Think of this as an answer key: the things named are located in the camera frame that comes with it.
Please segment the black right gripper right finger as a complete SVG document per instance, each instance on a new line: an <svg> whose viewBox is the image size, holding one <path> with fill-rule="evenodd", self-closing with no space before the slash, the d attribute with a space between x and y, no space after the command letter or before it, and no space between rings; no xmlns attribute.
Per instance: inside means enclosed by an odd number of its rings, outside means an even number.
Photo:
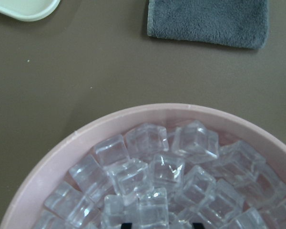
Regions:
<svg viewBox="0 0 286 229"><path fill-rule="evenodd" d="M192 223L192 227L193 229L204 229L203 223L199 223L199 222Z"/></svg>

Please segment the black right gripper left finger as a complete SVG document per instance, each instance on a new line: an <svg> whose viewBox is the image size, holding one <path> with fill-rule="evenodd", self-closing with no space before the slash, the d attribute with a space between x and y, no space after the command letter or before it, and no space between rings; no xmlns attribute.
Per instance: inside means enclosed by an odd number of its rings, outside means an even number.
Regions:
<svg viewBox="0 0 286 229"><path fill-rule="evenodd" d="M127 222L127 223L123 223L121 225L121 229L132 229L132 223L131 222Z"/></svg>

